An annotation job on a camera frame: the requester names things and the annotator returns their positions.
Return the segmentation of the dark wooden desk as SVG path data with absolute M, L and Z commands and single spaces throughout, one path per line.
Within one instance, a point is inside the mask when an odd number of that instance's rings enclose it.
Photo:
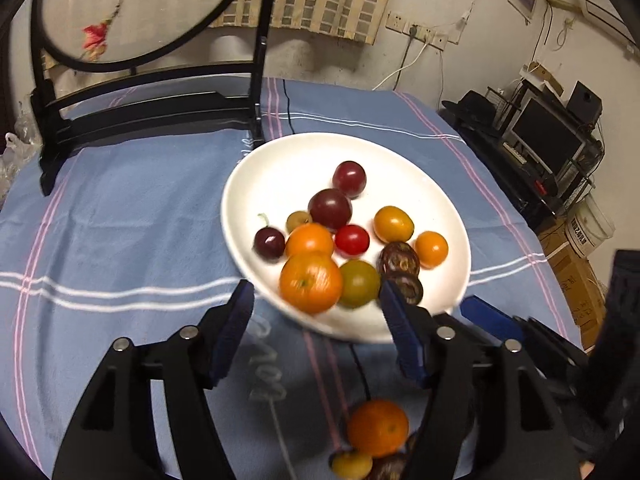
M 510 133 L 510 125 L 530 98 L 544 102 L 586 142 L 582 152 L 570 161 L 559 177 L 537 162 Z M 593 136 L 592 122 L 583 124 L 554 96 L 545 96 L 544 92 L 526 84 L 516 90 L 512 99 L 502 99 L 501 103 L 502 110 L 492 103 L 497 114 L 491 128 L 465 124 L 443 107 L 439 114 L 487 167 L 526 224 L 537 231 L 564 214 L 580 193 L 593 187 L 592 175 L 604 157 L 604 144 Z

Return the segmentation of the yellow green tomato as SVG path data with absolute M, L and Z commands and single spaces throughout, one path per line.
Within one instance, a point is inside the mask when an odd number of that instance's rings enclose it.
M 343 290 L 340 305 L 357 309 L 378 298 L 380 274 L 367 261 L 349 260 L 340 266 Z

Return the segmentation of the cardboard box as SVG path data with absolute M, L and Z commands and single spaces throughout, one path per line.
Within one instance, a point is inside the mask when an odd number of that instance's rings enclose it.
M 603 292 L 592 267 L 575 252 L 562 220 L 550 222 L 538 233 L 538 240 L 579 328 L 582 346 L 589 351 L 597 342 L 605 317 Z

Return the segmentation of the orange tomato left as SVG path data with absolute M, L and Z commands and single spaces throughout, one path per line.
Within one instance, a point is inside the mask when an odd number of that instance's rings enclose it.
M 319 223 L 298 226 L 288 237 L 285 255 L 290 258 L 302 252 L 322 252 L 332 255 L 334 240 L 331 232 Z

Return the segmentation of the red cherry tomato on plate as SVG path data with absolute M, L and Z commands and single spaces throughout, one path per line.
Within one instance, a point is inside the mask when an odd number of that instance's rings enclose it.
M 362 226 L 346 224 L 336 231 L 334 244 L 345 258 L 358 258 L 369 249 L 370 235 Z

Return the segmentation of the white oval plate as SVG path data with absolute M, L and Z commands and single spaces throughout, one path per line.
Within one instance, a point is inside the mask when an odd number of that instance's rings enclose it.
M 386 275 L 431 314 L 460 304 L 471 247 L 445 191 L 401 155 L 342 134 L 306 133 L 245 157 L 224 186 L 232 258 L 273 307 L 317 333 L 385 344 Z

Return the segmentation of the small orange mandarin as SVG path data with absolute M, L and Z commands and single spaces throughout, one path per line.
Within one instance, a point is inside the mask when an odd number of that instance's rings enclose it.
M 324 252 L 288 258 L 279 278 L 280 297 L 300 312 L 316 315 L 334 307 L 343 292 L 338 265 Z

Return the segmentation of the computer monitor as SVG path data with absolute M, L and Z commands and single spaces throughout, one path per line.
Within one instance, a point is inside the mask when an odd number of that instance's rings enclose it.
M 510 133 L 549 172 L 559 177 L 586 142 L 544 102 L 530 98 L 510 125 Z

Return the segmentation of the round embroidered bird screen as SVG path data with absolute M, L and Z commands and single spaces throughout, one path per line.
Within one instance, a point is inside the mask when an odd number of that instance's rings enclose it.
M 39 129 L 40 190 L 50 195 L 66 160 L 91 145 L 138 132 L 160 134 L 173 125 L 232 128 L 265 143 L 262 76 L 274 0 L 257 0 L 255 47 L 245 61 L 147 70 L 145 67 L 205 32 L 238 0 L 32 0 L 30 55 L 35 89 L 30 97 Z M 219 91 L 166 94 L 112 104 L 77 118 L 69 108 L 99 96 L 122 96 L 149 84 L 208 76 L 241 75 L 239 96 Z

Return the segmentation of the dark purple tomato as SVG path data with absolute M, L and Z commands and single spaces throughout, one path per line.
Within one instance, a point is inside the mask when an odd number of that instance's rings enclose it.
M 325 188 L 314 194 L 308 203 L 308 212 L 314 222 L 330 232 L 336 232 L 349 224 L 352 218 L 352 203 L 337 188 Z

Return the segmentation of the white plastic bucket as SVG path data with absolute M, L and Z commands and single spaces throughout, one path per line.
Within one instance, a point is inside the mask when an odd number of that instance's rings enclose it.
M 591 193 L 570 208 L 565 219 L 565 236 L 574 251 L 588 258 L 613 237 L 614 223 L 606 216 Z

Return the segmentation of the yellow longan fruit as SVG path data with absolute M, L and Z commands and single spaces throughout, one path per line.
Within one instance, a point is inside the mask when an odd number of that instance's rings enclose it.
M 373 458 L 358 451 L 341 451 L 332 457 L 330 468 L 337 478 L 362 480 L 370 474 Z

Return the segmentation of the white wall socket strip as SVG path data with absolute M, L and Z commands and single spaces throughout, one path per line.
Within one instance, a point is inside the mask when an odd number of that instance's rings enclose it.
M 398 32 L 414 40 L 428 44 L 430 47 L 444 52 L 448 44 L 448 35 L 446 32 L 428 28 L 423 24 L 415 23 L 404 18 L 401 14 L 388 11 L 386 15 L 385 27 L 392 32 Z

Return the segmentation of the black hat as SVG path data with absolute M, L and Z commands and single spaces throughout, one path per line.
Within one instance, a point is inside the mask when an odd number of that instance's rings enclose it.
M 474 90 L 466 92 L 458 102 L 443 100 L 442 107 L 455 118 L 475 127 L 491 128 L 497 114 L 495 105 Z

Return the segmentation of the white plastic bag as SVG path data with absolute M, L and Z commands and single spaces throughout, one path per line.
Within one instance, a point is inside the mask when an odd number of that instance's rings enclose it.
M 4 203 L 17 174 L 40 152 L 42 140 L 32 113 L 20 111 L 14 130 L 3 136 L 0 197 Z

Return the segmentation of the orange cherry tomato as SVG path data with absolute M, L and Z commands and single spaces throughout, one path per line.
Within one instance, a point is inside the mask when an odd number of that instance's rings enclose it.
M 422 232 L 413 243 L 414 251 L 425 269 L 435 269 L 448 257 L 449 245 L 439 232 Z

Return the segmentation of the large dark water chestnut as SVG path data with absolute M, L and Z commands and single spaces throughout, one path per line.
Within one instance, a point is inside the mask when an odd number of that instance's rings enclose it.
M 405 453 L 375 458 L 366 480 L 399 480 L 407 463 Z

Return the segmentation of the yellow orange tomato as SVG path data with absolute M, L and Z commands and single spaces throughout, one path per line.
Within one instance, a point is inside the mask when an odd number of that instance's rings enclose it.
M 384 206 L 373 218 L 373 229 L 376 237 L 386 244 L 408 242 L 414 233 L 414 223 L 402 209 Z

